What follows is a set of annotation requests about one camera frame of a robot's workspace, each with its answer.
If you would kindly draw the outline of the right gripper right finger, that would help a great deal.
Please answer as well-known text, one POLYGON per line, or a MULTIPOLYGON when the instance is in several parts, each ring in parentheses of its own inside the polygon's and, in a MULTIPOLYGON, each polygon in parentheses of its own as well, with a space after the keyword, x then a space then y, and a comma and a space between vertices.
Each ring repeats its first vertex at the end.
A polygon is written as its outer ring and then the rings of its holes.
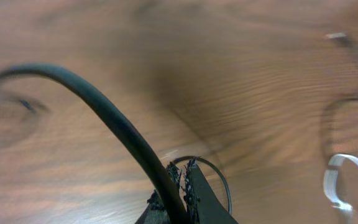
POLYGON ((210 161, 202 158, 188 158, 186 167, 185 202, 194 223, 205 224, 238 224, 232 216, 232 198, 228 182, 223 173, 210 161), (218 200, 212 187, 206 180, 197 162, 201 162, 215 171, 221 179, 226 198, 227 208, 218 200))

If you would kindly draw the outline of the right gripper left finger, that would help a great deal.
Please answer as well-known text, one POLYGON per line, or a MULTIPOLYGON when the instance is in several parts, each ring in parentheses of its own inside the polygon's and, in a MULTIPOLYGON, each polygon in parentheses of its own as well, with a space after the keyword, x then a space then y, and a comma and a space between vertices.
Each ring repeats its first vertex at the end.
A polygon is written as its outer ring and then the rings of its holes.
MULTIPOLYGON (((175 184, 175 187, 173 188, 174 191, 179 193, 181 171, 173 162, 170 162, 167 165, 166 171, 168 172, 170 179, 175 184)), ((147 208, 135 224, 171 224, 170 217, 156 190, 154 190, 150 198, 147 200, 147 208)))

